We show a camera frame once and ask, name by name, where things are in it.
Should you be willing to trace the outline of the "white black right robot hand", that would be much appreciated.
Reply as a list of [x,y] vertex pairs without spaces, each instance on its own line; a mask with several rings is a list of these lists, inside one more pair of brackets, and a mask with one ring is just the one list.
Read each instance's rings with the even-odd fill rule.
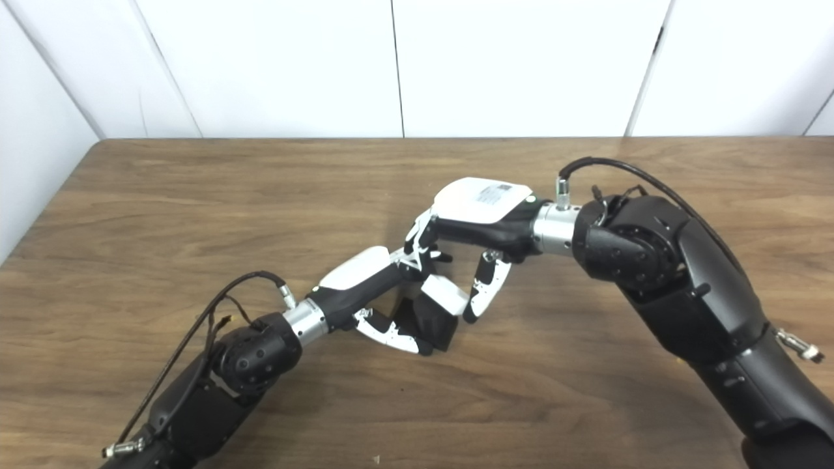
[[527,185],[476,177],[453,181],[414,220],[401,261],[430,274],[433,261],[448,261],[436,246],[440,240],[483,248],[470,292],[456,291],[464,306],[449,305],[452,291],[447,286],[429,289],[440,293],[436,302],[447,312],[474,324],[503,287],[512,265],[542,253],[534,238],[534,220],[547,202]]

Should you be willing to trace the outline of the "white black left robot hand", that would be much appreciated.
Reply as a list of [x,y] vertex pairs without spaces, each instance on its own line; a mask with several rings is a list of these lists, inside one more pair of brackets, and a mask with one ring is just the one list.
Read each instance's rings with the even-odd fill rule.
[[[356,330],[372,341],[411,354],[430,356],[449,350],[459,319],[436,301],[430,288],[455,288],[434,267],[421,274],[405,265],[403,249],[390,252],[372,246],[327,273],[292,309],[290,320],[302,344],[336,330]],[[390,317],[373,309],[372,301],[405,284],[419,285],[413,297],[404,297]]]

